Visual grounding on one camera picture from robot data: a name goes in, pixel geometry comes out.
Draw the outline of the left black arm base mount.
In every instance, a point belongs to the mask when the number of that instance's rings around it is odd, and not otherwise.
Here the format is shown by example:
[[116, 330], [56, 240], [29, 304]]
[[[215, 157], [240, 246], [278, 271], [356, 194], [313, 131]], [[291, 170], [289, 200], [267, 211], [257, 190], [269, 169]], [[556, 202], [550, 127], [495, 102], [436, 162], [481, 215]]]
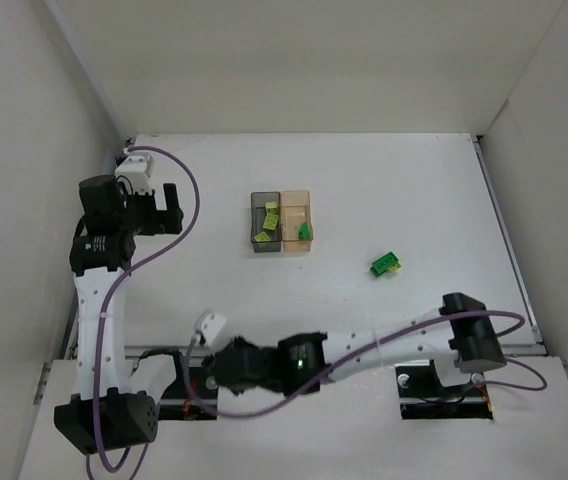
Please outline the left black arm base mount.
[[[217, 408], [218, 389], [213, 380], [209, 380], [201, 366], [189, 368], [191, 388], [210, 408]], [[159, 407], [160, 421], [214, 421], [211, 415], [196, 404], [188, 394], [181, 376], [164, 391]]]

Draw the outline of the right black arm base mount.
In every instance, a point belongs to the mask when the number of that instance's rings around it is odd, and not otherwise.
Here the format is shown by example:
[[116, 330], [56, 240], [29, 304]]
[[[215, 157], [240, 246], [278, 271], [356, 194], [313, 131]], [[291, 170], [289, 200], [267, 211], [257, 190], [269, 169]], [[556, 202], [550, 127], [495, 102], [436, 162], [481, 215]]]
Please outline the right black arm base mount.
[[433, 362], [395, 367], [403, 420], [492, 420], [493, 412], [482, 374], [455, 374], [445, 386]]

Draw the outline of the dark green long lego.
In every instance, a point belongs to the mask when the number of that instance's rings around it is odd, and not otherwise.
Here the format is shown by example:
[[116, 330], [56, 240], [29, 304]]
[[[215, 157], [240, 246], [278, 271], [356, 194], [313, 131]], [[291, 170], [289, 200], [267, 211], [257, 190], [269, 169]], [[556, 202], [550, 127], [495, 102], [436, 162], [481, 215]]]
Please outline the dark green long lego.
[[382, 257], [379, 257], [378, 259], [372, 262], [370, 267], [370, 273], [374, 277], [379, 277], [389, 272], [388, 271], [389, 267], [395, 262], [399, 262], [398, 257], [393, 252], [388, 252], [387, 254], [383, 255]]

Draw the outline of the lime green small lego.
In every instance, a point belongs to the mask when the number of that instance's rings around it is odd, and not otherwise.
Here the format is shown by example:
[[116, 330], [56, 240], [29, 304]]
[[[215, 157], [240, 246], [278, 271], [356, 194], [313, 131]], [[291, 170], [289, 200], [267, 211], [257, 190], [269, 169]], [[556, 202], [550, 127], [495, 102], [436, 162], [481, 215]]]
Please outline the lime green small lego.
[[266, 202], [265, 208], [268, 212], [277, 213], [278, 212], [278, 203], [277, 202]]

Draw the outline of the pale yellow-green small lego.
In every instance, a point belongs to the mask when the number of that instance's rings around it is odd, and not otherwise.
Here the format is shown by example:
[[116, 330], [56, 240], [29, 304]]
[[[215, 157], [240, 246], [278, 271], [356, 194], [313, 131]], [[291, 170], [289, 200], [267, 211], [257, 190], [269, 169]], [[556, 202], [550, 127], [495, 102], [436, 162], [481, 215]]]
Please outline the pale yellow-green small lego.
[[265, 231], [262, 231], [259, 234], [255, 235], [253, 237], [253, 240], [257, 243], [264, 243], [264, 242], [270, 242], [271, 238]]

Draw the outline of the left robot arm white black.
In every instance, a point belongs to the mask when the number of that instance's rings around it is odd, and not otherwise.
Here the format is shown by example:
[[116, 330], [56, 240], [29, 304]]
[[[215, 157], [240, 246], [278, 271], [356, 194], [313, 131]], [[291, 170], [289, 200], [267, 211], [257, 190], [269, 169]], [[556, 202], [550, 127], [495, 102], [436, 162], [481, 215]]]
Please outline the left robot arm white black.
[[138, 236], [178, 235], [183, 212], [175, 185], [155, 193], [126, 177], [82, 181], [83, 207], [70, 267], [78, 296], [77, 367], [68, 403], [54, 410], [57, 430], [83, 455], [127, 449], [157, 436], [160, 399], [175, 380], [173, 359], [151, 355], [132, 372], [125, 358], [124, 307]]

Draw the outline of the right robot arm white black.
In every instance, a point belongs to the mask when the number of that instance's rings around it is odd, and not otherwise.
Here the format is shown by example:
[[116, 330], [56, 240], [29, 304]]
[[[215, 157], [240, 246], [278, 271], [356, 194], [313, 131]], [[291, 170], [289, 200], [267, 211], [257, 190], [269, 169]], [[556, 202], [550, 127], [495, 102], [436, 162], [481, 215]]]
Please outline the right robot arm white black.
[[239, 395], [261, 388], [291, 397], [303, 386], [315, 393], [380, 366], [427, 360], [445, 373], [485, 373], [506, 365], [486, 306], [462, 293], [397, 332], [296, 334], [275, 346], [257, 346], [236, 337], [203, 361], [217, 385]]

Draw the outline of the lime green 2x3 lego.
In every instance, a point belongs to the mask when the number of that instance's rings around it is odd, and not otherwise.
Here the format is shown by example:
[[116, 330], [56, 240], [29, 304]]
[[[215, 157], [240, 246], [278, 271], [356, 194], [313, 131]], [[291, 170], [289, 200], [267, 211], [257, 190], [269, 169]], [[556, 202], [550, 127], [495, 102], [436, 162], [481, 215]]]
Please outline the lime green 2x3 lego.
[[277, 213], [266, 212], [262, 228], [265, 231], [276, 231], [279, 224], [279, 215]]

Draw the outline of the dark green square lego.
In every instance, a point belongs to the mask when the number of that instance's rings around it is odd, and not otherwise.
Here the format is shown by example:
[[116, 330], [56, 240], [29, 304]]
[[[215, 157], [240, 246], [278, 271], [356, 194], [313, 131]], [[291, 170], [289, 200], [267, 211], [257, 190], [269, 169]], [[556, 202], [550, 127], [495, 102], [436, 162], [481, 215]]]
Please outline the dark green square lego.
[[307, 222], [302, 223], [298, 230], [298, 238], [302, 241], [307, 241], [310, 240], [311, 237], [312, 235], [309, 224]]

